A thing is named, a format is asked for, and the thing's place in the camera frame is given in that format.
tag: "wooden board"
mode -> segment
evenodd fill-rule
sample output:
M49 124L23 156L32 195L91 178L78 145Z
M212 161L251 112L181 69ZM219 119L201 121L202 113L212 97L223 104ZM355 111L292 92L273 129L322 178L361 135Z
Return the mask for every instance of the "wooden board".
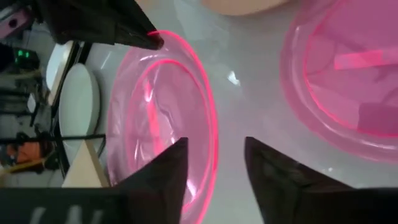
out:
M83 141L62 187L109 187L91 141Z
M289 0L201 0L208 9L227 16L243 16L270 9Z

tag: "black metal rod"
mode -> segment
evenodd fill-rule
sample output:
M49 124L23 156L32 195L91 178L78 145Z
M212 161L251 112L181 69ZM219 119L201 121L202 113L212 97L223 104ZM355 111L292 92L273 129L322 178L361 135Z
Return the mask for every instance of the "black metal rod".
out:
M29 97L28 93L22 92L22 91L15 91L12 89L8 88L0 88L0 95L2 96L23 96L23 97Z
M25 142L40 142L40 141L66 141L66 140L89 140L105 138L105 134L91 134L87 136L61 136L61 137L41 137L41 138L26 138L26 139L0 139L0 144L21 144Z
M1 115L15 115L15 116L30 116L31 112L29 111L4 111L0 110Z

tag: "white round plate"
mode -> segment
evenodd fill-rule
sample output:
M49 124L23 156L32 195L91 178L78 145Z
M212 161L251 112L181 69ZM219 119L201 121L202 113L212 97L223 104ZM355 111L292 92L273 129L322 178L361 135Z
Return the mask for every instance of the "white round plate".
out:
M59 122L62 136L93 134L100 115L100 89L93 74L82 64L74 65L63 83ZM64 141L79 148L81 141Z

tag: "white table surface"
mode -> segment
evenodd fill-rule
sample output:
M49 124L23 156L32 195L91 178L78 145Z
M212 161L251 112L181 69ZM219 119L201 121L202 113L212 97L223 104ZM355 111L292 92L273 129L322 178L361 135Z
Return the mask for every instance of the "white table surface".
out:
M309 131L287 104L279 83L279 55L296 3L246 17L219 16L197 0L146 3L144 11L156 28L176 32L193 46L213 89L220 151L204 223L262 223L244 164L246 136L353 187L398 185L398 166L340 151ZM86 66L96 75L102 97L97 133L105 132L113 80L127 50L95 44L88 57Z

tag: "pink plastic bowl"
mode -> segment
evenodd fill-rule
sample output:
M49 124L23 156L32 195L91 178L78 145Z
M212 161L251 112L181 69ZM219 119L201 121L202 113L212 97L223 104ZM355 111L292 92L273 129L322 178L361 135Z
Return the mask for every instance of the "pink plastic bowl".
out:
M180 137L189 138L182 223L200 223L213 193L218 127L210 84L181 37L158 31L160 50L131 48L118 69L108 112L108 170L115 185Z
M285 95L340 149L398 161L398 1L302 1L281 56Z

